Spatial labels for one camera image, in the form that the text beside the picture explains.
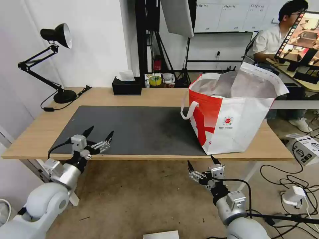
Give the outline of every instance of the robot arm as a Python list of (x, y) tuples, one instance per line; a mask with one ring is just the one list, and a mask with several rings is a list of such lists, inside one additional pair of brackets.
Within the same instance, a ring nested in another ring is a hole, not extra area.
[(188, 161), (189, 177), (212, 193), (218, 215), (227, 227), (227, 238), (270, 239), (257, 221), (247, 218), (245, 195), (241, 191), (230, 192), (223, 184), (221, 180), (224, 179), (225, 166), (215, 160), (215, 165), (209, 168), (210, 171), (203, 173), (195, 171)]
[(93, 127), (82, 135), (68, 139), (67, 142), (72, 144), (73, 157), (64, 164), (51, 158), (45, 162), (52, 182), (43, 184), (30, 193), (27, 203), (13, 220), (0, 227), (1, 239), (45, 239), (54, 220), (67, 207), (87, 161), (92, 155), (110, 147), (113, 131), (105, 141), (95, 144), (86, 140), (92, 130)]

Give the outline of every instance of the black desk mat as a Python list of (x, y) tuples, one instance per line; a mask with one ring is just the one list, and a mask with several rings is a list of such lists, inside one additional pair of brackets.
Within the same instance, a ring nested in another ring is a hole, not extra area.
[[(103, 154), (206, 155), (180, 107), (80, 106), (52, 147), (92, 125), (88, 140), (94, 142), (114, 130), (111, 148)], [(71, 145), (65, 145), (52, 153), (71, 152)]]

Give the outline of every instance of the lamp shade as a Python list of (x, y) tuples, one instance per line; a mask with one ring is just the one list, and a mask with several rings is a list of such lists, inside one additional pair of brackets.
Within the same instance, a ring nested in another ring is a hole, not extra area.
[(72, 48), (72, 37), (66, 23), (58, 25), (53, 29), (41, 29), (40, 35), (44, 40), (57, 41), (62, 46)]

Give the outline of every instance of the desk lamp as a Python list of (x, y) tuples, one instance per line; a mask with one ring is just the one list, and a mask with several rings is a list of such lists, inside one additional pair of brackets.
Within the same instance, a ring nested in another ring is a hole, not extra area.
[[(47, 85), (53, 87), (54, 89), (57, 90), (57, 93), (54, 95), (53, 99), (56, 103), (63, 104), (63, 103), (68, 103), (72, 102), (76, 99), (77, 95), (74, 91), (71, 90), (65, 90), (62, 88), (61, 85), (50, 81), (37, 73), (33, 72), (31, 70), (31, 67), (39, 64), (40, 62), (48, 59), (49, 57), (57, 54), (59, 46), (56, 45), (56, 41), (59, 42), (62, 46), (71, 49), (72, 48), (72, 38), (71, 38), (71, 33), (69, 30), (69, 27), (67, 26), (66, 23), (62, 23), (58, 25), (55, 29), (41, 29), (40, 35), (44, 40), (47, 40), (50, 44), (50, 46), (41, 51), (40, 53), (36, 54), (35, 56), (20, 62), (18, 64), (18, 67), (20, 70), (25, 71), (26, 73), (34, 76), (35, 78), (39, 79), (40, 81), (46, 83)], [(47, 51), (52, 51), (51, 54), (41, 58), (41, 59), (35, 59), (36, 57), (42, 55), (43, 53)]]

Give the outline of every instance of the white shoe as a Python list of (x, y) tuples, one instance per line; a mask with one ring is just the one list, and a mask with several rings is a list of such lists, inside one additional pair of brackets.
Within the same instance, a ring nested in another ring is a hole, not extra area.
[(288, 122), (304, 133), (310, 133), (312, 131), (312, 128), (310, 128), (306, 122), (306, 118), (289, 120)]

